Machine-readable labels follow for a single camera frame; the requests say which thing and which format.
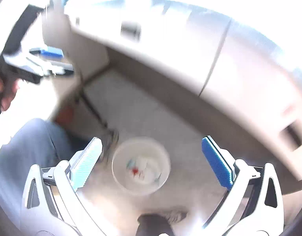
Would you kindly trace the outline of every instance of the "gray floor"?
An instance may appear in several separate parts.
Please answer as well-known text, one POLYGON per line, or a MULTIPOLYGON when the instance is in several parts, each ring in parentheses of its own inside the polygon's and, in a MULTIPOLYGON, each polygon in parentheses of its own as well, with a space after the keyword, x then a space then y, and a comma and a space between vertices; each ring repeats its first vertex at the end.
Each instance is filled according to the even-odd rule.
MULTIPOLYGON (((164 145, 171 159, 166 183, 144 197, 131 196, 118 187, 111 172, 111 158, 108 163, 95 166, 78 194, 107 236, 134 235, 140 214, 177 206, 186 207, 189 215, 174 225, 176 235, 200 230, 225 193, 202 154, 204 136, 114 70, 97 78, 86 88, 86 94, 109 127, 118 129, 119 143, 135 136, 152 137, 164 145)), ((103 133, 82 103, 77 107, 72 131, 83 136, 103 133)), ((242 203, 234 220, 239 219, 243 209, 242 203)))

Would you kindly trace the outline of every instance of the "light blue gripper pad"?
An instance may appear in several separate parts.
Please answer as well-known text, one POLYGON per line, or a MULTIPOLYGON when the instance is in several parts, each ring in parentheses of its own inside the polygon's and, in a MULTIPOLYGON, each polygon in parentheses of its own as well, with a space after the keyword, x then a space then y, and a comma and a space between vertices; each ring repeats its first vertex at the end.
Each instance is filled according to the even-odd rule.
POLYGON ((214 174, 216 175, 221 186, 231 189, 235 177, 233 161, 234 158, 227 150, 228 160, 225 160, 220 153, 220 148, 213 141, 211 136, 202 139, 201 142, 202 152, 208 160, 214 174))

